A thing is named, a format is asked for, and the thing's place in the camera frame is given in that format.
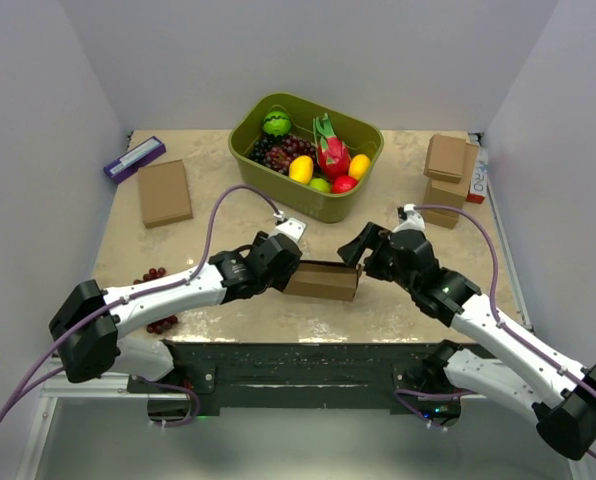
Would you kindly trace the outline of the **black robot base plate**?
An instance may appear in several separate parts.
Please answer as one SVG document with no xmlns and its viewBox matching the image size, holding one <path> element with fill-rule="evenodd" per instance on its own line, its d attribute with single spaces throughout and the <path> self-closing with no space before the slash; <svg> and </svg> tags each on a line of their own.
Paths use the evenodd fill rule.
<svg viewBox="0 0 596 480">
<path fill-rule="evenodd" d="M 440 343 L 175 343 L 173 371 L 154 385 L 129 380 L 148 394 L 153 420 L 178 420 L 190 403 L 168 400 L 171 386 L 200 399 L 199 413 L 226 408 L 369 409 L 422 415 L 450 426 L 461 413 L 442 366 L 459 344 Z"/>
</svg>

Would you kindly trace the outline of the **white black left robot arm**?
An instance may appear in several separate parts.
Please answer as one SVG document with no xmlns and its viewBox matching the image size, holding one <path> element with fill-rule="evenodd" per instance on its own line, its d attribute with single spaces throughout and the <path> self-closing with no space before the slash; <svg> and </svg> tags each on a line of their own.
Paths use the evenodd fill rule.
<svg viewBox="0 0 596 480">
<path fill-rule="evenodd" d="M 133 339 L 131 333 L 184 311 L 283 290 L 299 266 L 304 232 L 290 221 L 270 234 L 258 233 L 246 255 L 222 251 L 199 271 L 150 283 L 108 290 L 94 280 L 78 284 L 49 324 L 68 380 L 83 383 L 113 371 L 141 376 L 163 392 L 178 390 L 185 368 L 169 348 L 159 340 Z"/>
</svg>

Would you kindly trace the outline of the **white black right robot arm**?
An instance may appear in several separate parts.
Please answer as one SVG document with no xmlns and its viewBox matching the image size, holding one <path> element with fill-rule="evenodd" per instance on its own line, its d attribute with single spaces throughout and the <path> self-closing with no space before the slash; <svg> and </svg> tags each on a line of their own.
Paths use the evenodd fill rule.
<svg viewBox="0 0 596 480">
<path fill-rule="evenodd" d="M 389 231 L 368 223 L 337 251 L 377 280 L 403 288 L 430 318 L 476 341 L 495 360 L 455 352 L 423 369 L 437 393 L 452 386 L 483 395 L 533 422 L 539 436 L 570 460 L 596 441 L 596 364 L 585 366 L 549 347 L 494 305 L 464 275 L 440 265 L 420 229 Z"/>
</svg>

